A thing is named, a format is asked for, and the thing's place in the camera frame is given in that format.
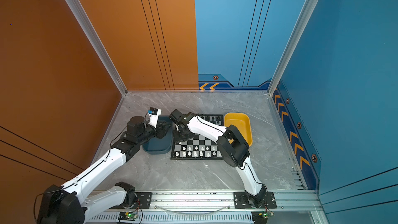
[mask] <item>blue wall panel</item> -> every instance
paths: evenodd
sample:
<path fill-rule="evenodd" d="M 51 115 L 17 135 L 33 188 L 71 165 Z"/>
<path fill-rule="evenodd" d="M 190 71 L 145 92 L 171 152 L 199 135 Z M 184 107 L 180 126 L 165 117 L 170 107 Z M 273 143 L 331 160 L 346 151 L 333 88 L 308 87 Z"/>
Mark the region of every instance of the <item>blue wall panel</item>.
<path fill-rule="evenodd" d="M 221 74 L 235 87 L 264 83 L 273 76 L 304 2 L 195 0 L 198 72 Z"/>
<path fill-rule="evenodd" d="M 322 161 L 322 203 L 352 196 L 361 190 L 335 189 L 398 165 L 397 32 L 398 0 L 319 0 L 283 74 Z M 396 180 L 391 172 L 347 187 L 365 192 Z M 347 209 L 397 194 L 394 187 L 338 202 Z M 337 203 L 325 205 L 327 212 L 341 210 Z M 361 223 L 341 221 L 340 213 L 349 216 L 330 214 L 332 224 Z"/>
<path fill-rule="evenodd" d="M 329 222 L 337 224 L 397 223 L 398 202 L 326 214 Z"/>

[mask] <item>orange wall panel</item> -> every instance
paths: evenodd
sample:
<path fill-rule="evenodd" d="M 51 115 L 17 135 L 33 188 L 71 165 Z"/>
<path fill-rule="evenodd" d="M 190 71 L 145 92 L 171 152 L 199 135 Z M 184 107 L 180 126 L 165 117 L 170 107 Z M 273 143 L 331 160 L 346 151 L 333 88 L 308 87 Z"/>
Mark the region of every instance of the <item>orange wall panel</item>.
<path fill-rule="evenodd" d="M 195 0 L 80 0 L 128 90 L 197 89 Z"/>
<path fill-rule="evenodd" d="M 65 0 L 0 0 L 0 12 L 0 126 L 75 166 L 4 129 L 0 139 L 80 173 L 120 92 Z"/>

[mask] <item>gray marble surface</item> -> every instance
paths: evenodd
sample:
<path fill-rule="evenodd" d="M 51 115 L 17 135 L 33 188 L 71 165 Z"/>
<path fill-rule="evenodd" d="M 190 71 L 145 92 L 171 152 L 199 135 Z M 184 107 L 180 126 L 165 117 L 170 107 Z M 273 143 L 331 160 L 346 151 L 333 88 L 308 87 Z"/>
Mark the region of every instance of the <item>gray marble surface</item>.
<path fill-rule="evenodd" d="M 226 114 L 242 112 L 250 117 L 253 145 L 250 157 L 259 179 L 271 189 L 296 189 L 287 154 L 282 147 L 264 92 L 233 93 L 138 93 L 128 92 L 109 135 L 98 155 L 133 116 L 144 116 L 149 107 L 169 115 L 182 113 Z M 141 148 L 124 166 L 109 175 L 96 189 L 106 190 L 123 181 L 138 190 L 231 189 L 243 190 L 236 169 L 224 161 L 171 160 L 170 153 L 149 155 Z"/>

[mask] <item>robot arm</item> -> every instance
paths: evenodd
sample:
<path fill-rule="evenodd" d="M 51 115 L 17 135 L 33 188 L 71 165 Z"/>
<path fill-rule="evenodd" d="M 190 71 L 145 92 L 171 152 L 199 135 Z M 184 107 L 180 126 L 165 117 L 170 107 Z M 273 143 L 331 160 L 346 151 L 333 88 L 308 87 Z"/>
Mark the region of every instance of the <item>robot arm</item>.
<path fill-rule="evenodd" d="M 83 224 L 110 207 L 132 206 L 136 201 L 135 188 L 127 183 L 117 183 L 111 189 L 87 198 L 88 195 L 114 170 L 129 161 L 140 146 L 151 138 L 163 138 L 170 123 L 158 121 L 160 109 L 150 108 L 149 121 L 135 116 L 127 122 L 127 130 L 97 162 L 61 187 L 50 186 L 44 193 L 37 223 Z"/>
<path fill-rule="evenodd" d="M 221 127 L 203 120 L 194 113 L 182 114 L 177 109 L 171 113 L 170 119 L 176 124 L 173 133 L 176 140 L 190 139 L 197 133 L 216 142 L 224 161 L 236 168 L 249 201 L 256 208 L 264 204 L 267 189 L 251 165 L 249 145 L 235 126 Z"/>

